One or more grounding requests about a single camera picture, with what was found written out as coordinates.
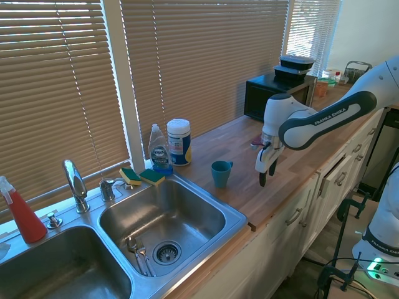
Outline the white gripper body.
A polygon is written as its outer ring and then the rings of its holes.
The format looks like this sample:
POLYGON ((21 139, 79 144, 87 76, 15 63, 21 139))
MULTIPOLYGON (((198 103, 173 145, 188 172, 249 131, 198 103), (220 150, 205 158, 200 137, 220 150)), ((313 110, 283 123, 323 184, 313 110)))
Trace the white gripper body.
POLYGON ((259 173, 266 173, 272 164, 278 159, 285 146, 275 149, 273 145, 264 146, 257 154, 255 170, 259 173))

